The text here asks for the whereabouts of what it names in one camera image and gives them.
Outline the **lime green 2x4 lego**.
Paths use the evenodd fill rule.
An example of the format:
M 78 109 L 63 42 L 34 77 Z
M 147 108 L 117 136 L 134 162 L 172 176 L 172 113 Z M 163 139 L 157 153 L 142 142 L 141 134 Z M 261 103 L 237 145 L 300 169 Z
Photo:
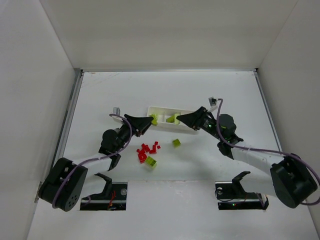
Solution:
M 172 124 L 174 124 L 174 115 L 168 117 L 165 121 L 166 121 L 167 123 L 172 123 Z

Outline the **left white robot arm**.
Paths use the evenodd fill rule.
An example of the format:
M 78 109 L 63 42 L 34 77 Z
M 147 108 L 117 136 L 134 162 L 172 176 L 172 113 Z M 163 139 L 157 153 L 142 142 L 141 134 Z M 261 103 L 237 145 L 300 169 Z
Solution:
M 112 179 L 103 174 L 113 170 L 121 159 L 120 153 L 133 136 L 142 136 L 152 125 L 152 116 L 121 117 L 121 127 L 108 129 L 102 134 L 98 153 L 80 160 L 62 157 L 42 183 L 38 197 L 54 209 L 70 211 L 82 198 L 105 198 L 111 195 Z

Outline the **pale green lego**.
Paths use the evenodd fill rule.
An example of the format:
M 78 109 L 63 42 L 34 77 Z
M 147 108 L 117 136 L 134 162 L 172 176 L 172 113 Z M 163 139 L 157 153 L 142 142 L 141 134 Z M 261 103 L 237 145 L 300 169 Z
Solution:
M 180 124 L 180 120 L 178 120 L 178 117 L 180 116 L 180 113 L 175 113 L 174 114 L 174 124 L 175 125 L 179 125 Z

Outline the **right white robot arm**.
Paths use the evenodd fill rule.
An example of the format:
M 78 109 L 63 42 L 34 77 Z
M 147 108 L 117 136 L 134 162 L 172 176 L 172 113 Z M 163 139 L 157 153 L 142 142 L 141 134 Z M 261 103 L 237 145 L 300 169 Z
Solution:
M 177 116 L 177 120 L 218 139 L 222 155 L 244 162 L 266 173 L 271 179 L 270 192 L 285 206 L 296 208 L 318 189 L 320 178 L 297 155 L 275 150 L 258 150 L 236 135 L 232 116 L 214 117 L 205 107 Z

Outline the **small lime green lego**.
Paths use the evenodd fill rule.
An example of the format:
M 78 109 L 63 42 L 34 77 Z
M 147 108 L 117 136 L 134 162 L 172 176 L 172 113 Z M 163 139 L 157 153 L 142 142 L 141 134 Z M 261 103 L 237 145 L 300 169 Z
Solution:
M 177 138 L 177 139 L 174 139 L 174 140 L 172 141 L 172 145 L 173 145 L 174 148 L 177 148 L 177 147 L 181 146 L 181 142 L 180 142 L 180 140 Z

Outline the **white three-compartment tray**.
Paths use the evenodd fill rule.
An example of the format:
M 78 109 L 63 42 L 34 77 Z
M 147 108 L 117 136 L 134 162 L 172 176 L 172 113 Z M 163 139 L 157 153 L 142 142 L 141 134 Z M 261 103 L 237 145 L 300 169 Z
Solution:
M 192 113 L 190 110 L 149 106 L 146 116 L 155 117 L 156 124 L 151 125 L 154 130 L 196 135 L 197 131 L 177 120 L 178 116 L 190 113 Z

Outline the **lime green 2x2 lego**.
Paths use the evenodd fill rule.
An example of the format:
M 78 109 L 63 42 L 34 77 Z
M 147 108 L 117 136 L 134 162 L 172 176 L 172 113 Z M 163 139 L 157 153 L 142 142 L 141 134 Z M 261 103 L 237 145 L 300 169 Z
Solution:
M 153 126 L 157 126 L 158 125 L 158 117 L 159 117 L 158 114 L 152 113 L 149 116 L 152 117 L 151 124 Z

